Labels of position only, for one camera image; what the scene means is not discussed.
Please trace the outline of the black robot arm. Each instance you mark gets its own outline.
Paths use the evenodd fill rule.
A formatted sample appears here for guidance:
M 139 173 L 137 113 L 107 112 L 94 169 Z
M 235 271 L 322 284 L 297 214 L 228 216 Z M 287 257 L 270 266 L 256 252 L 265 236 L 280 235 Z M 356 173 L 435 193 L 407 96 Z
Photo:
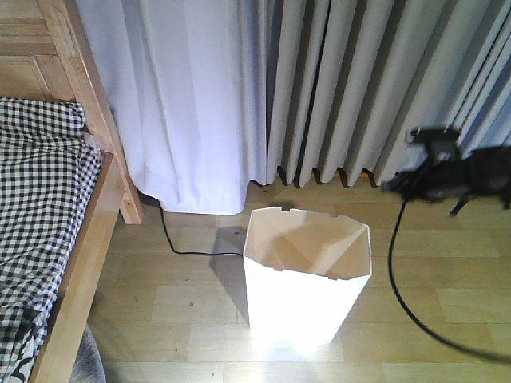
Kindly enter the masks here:
M 510 147 L 477 149 L 465 159 L 428 158 L 416 169 L 398 173 L 383 182 L 382 189 L 398 193 L 405 201 L 422 199 L 438 203 L 457 197 L 451 216 L 478 197 L 496 197 L 509 210 Z

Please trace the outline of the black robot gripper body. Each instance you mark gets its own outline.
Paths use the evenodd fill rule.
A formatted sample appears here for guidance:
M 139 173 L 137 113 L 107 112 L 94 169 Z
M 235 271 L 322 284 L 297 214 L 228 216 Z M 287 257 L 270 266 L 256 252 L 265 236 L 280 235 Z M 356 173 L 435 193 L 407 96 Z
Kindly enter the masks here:
M 382 182 L 382 189 L 398 193 L 403 200 L 439 202 L 454 197 L 468 199 L 473 194 L 471 168 L 469 159 L 437 164 L 425 160 L 418 168 L 399 172 Z

